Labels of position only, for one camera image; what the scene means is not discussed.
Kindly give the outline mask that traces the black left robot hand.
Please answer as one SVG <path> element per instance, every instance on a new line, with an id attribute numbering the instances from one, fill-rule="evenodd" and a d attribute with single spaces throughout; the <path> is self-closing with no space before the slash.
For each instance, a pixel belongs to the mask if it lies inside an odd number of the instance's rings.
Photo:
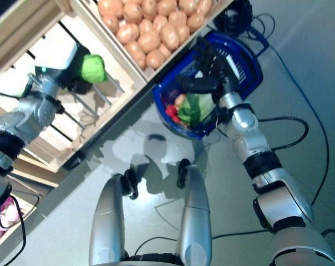
<path id="1" fill-rule="evenodd" d="M 49 77 L 61 88 L 85 95 L 93 85 L 85 81 L 80 72 L 84 57 L 90 51 L 71 36 L 62 37 L 64 39 L 59 40 L 57 35 L 45 35 L 41 50 L 35 54 L 35 75 Z"/>

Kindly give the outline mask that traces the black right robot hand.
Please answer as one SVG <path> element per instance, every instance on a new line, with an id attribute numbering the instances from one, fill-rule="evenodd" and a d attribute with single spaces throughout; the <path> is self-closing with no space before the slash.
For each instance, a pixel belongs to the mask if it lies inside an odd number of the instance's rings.
<path id="1" fill-rule="evenodd" d="M 175 80 L 185 92 L 210 94 L 213 101 L 217 102 L 224 95 L 239 91 L 239 78 L 227 59 L 210 42 L 198 37 L 194 48 L 194 59 L 202 77 L 177 75 Z"/>

